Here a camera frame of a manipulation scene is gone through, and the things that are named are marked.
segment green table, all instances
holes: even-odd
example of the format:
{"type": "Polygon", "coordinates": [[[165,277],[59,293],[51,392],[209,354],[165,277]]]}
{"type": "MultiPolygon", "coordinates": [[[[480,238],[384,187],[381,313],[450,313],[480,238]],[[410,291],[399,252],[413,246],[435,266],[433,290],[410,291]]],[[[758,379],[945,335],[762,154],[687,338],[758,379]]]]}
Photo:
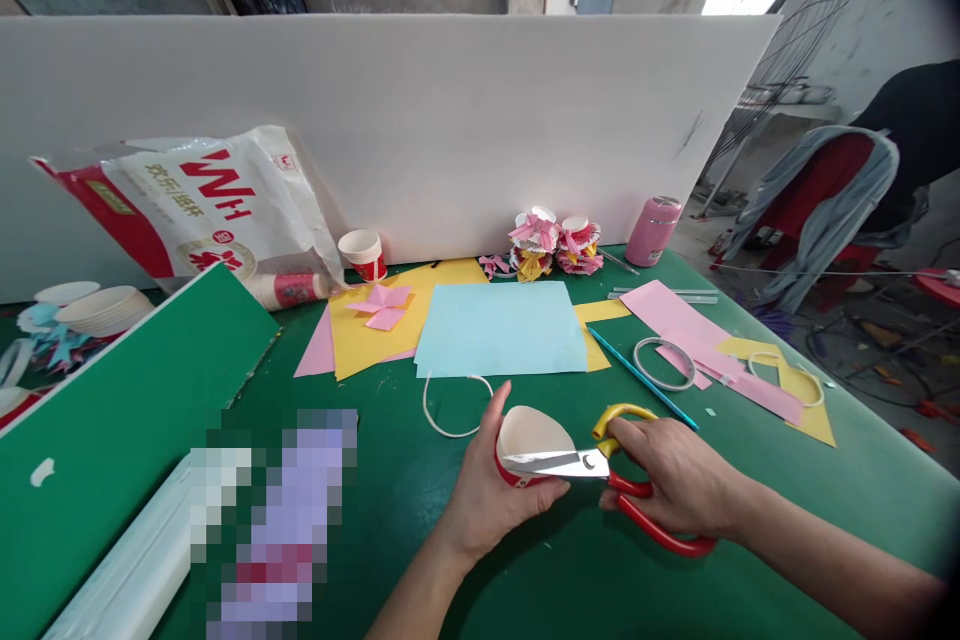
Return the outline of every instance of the green table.
{"type": "MultiPolygon", "coordinates": [[[[574,303],[602,300],[614,286],[659,279],[668,287],[709,282],[666,253],[640,278],[612,265],[593,278],[554,273],[574,303]]],[[[369,627],[407,563],[440,516],[468,440],[436,434],[421,409],[423,381],[412,360],[380,364],[337,383],[332,374],[293,378],[321,305],[277,313],[284,332],[242,397],[224,414],[212,442],[273,448],[298,408],[358,408],[357,485],[344,492],[343,527],[332,533],[328,582],[315,585],[313,634],[357,638],[369,627]]],[[[780,342],[732,300],[720,296],[703,314],[734,335],[799,353],[780,342]]],[[[593,325],[622,352],[652,333],[630,316],[593,325]]],[[[666,372],[664,362],[654,371],[666,372]]],[[[556,418],[578,447],[614,402],[635,402],[661,416],[663,407],[623,367],[586,374],[519,376],[512,404],[556,418]]],[[[496,387],[501,378],[490,378],[496,387]]],[[[438,422],[451,431],[477,424],[486,391],[467,379],[431,383],[438,422]]],[[[735,467],[866,541],[934,573],[954,545],[960,484],[893,428],[840,388],[826,389],[838,447],[787,427],[733,391],[714,383],[687,390],[678,404],[701,436],[735,467]],[[710,417],[705,408],[716,411],[710,417]]],[[[687,560],[654,544],[623,516],[597,508],[602,486],[575,485],[545,516],[508,536],[467,578],[444,626],[444,637],[610,638],[665,636],[839,637],[854,633],[745,550],[721,542],[705,559],[687,560]]],[[[241,493],[237,516],[262,489],[241,493]]],[[[194,569],[157,630],[157,637],[201,632],[203,601],[218,597],[216,560],[231,559],[235,529],[212,548],[213,562],[194,569]],[[199,577],[203,572],[205,581],[199,577]]],[[[301,628],[300,636],[309,636],[301,628]]]]}

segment white foam board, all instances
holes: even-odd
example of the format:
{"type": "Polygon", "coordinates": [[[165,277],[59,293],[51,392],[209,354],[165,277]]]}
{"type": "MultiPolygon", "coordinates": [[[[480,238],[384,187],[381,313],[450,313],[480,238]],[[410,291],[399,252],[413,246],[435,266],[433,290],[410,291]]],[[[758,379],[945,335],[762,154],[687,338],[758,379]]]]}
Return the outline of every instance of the white foam board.
{"type": "Polygon", "coordinates": [[[335,237],[374,228],[390,263],[504,251],[534,204],[623,242],[647,197],[687,198],[778,21],[0,19],[0,302],[149,282],[29,155],[266,123],[299,139],[335,237]]]}

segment hand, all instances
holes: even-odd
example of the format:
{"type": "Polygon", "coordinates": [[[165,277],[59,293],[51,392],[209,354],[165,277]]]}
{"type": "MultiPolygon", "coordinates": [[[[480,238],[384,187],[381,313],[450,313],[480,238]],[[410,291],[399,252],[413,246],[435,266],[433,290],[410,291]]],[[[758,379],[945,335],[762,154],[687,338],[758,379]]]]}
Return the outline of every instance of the hand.
{"type": "MultiPolygon", "coordinates": [[[[607,432],[638,462],[653,483],[653,497],[629,498],[669,532],[730,538],[757,483],[734,469],[685,425],[671,419],[629,422],[614,418],[607,432]]],[[[617,491],[600,498],[617,509],[617,491]]]]}
{"type": "Polygon", "coordinates": [[[463,456],[447,509],[433,531],[437,540],[471,566],[493,550],[504,535],[549,510],[570,489],[570,483],[558,479],[515,488],[500,476],[493,455],[503,422],[503,404],[509,395],[508,380],[487,405],[480,430],[463,456]]]}

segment scissors blade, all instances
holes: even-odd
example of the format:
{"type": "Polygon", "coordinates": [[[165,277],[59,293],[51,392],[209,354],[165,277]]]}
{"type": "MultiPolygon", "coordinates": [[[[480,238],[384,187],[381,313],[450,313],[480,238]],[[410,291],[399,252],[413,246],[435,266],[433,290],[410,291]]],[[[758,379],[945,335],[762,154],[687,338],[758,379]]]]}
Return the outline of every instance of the scissors blade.
{"type": "Polygon", "coordinates": [[[574,452],[542,452],[508,455],[503,458],[505,470],[556,477],[606,478],[610,465],[599,450],[574,452]]]}

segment left hand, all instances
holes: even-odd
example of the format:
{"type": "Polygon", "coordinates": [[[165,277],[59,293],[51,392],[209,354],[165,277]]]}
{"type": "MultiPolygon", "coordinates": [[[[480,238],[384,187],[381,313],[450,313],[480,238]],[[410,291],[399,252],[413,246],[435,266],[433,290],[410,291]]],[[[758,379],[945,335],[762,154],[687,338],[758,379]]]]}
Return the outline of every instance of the left hand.
{"type": "Polygon", "coordinates": [[[436,540],[471,565],[513,528],[549,510],[570,489],[570,483],[556,478],[515,488],[500,476],[493,455],[510,387],[508,380],[487,405],[480,430],[463,457],[450,502],[433,531],[436,540]]]}

